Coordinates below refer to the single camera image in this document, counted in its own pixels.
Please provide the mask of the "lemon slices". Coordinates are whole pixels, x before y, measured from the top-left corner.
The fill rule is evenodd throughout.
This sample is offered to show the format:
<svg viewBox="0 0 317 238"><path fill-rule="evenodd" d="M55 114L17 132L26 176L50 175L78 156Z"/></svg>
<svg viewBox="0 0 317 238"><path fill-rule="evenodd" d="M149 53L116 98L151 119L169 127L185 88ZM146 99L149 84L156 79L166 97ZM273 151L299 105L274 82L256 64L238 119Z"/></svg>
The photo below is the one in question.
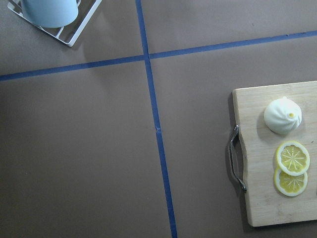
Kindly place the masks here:
<svg viewBox="0 0 317 238"><path fill-rule="evenodd" d="M285 196L302 194L308 184L307 171L310 166L308 150L297 141L285 141L275 153L277 168L273 181L276 189Z"/></svg>

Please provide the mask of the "cup rack with coloured cups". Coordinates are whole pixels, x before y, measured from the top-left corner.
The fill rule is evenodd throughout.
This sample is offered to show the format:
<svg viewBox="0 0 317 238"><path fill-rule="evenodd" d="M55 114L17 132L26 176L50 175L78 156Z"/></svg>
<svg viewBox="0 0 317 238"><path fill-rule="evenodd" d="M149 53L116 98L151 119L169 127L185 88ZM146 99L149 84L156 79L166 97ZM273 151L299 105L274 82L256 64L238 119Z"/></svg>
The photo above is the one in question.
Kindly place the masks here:
<svg viewBox="0 0 317 238"><path fill-rule="evenodd" d="M7 7L16 15L73 47L101 0L9 0Z"/></svg>

